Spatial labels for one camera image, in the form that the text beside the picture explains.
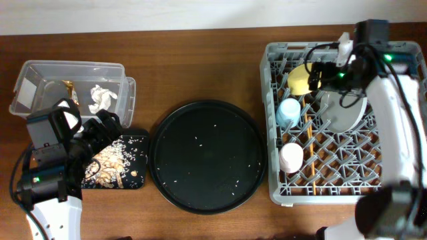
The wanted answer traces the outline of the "gold candy wrapper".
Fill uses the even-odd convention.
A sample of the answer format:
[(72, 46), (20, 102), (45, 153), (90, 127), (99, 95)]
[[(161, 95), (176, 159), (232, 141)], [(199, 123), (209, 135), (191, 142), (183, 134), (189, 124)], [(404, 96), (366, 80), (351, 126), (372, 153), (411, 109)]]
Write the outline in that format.
[(67, 92), (69, 94), (69, 98), (77, 105), (79, 106), (79, 100), (77, 96), (77, 91), (75, 90), (74, 83), (72, 81), (62, 80), (63, 84), (65, 85)]

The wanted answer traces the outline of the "white tissue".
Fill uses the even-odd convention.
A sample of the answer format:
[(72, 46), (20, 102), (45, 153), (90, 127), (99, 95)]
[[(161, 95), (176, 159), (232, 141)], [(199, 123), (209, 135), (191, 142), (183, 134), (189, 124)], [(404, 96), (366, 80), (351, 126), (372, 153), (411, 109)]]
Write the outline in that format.
[(111, 106), (111, 100), (117, 100), (118, 96), (113, 91), (109, 89), (104, 89), (99, 85), (96, 85), (91, 89), (91, 98), (94, 101), (94, 104), (88, 105), (89, 111), (92, 114), (96, 114), (100, 110), (108, 110)]

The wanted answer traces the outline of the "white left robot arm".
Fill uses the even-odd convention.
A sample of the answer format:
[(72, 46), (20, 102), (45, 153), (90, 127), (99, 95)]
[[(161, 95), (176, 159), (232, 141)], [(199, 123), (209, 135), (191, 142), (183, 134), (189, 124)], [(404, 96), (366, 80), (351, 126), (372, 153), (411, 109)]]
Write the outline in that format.
[(83, 121), (73, 100), (27, 116), (31, 138), (12, 170), (12, 201), (26, 215), (34, 239), (80, 239), (85, 170), (123, 133), (119, 117), (104, 109)]

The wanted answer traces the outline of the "blue cup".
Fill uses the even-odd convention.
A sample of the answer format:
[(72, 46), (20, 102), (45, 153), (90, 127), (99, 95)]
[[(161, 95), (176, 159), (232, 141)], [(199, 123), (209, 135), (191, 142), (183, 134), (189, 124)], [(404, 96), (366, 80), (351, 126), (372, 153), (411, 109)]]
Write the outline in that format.
[(276, 111), (276, 123), (280, 127), (295, 127), (300, 121), (301, 107), (296, 99), (284, 99)]

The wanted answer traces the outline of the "white plate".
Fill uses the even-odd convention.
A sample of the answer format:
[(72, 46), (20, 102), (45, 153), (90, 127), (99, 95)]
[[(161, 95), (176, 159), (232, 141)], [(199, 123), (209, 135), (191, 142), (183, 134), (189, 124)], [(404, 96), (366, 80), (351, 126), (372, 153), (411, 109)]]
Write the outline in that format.
[(320, 101), (323, 123), (330, 122), (327, 129), (333, 133), (344, 133), (359, 124), (367, 106), (367, 98), (361, 98), (349, 108), (340, 106), (341, 95), (337, 92), (325, 92)]

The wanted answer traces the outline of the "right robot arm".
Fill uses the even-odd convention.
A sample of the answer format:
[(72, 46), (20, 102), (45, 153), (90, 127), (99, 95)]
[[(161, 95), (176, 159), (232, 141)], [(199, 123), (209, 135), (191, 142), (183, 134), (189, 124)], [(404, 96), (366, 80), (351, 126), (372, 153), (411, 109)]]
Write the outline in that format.
[(354, 216), (322, 227), (317, 239), (425, 239), (426, 132), (415, 55), (393, 50), (386, 20), (368, 19), (331, 43), (335, 63), (304, 59), (310, 90), (366, 97), (382, 152), (382, 188), (360, 198)]

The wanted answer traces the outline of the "pink cup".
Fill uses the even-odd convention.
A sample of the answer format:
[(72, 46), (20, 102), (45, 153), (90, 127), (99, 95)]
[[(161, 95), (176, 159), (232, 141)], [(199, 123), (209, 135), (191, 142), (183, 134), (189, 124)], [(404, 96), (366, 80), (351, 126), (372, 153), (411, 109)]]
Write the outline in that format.
[(279, 152), (280, 169), (285, 173), (295, 173), (300, 170), (304, 152), (297, 143), (286, 143)]

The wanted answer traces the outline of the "food scraps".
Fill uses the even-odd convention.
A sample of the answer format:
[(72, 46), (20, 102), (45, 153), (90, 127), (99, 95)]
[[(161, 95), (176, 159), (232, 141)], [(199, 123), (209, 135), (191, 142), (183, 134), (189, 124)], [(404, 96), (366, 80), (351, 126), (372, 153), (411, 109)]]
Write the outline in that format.
[(129, 189), (136, 187), (139, 171), (133, 148), (127, 150), (129, 141), (119, 139), (92, 158), (81, 182), (84, 189)]

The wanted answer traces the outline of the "yellow bowl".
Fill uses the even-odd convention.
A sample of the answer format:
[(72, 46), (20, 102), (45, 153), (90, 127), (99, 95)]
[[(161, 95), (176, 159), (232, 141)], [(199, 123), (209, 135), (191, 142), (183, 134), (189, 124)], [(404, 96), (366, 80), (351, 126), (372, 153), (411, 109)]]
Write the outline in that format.
[(306, 71), (305, 65), (302, 64), (288, 74), (288, 88), (292, 95), (300, 96), (311, 93), (309, 90), (309, 73)]

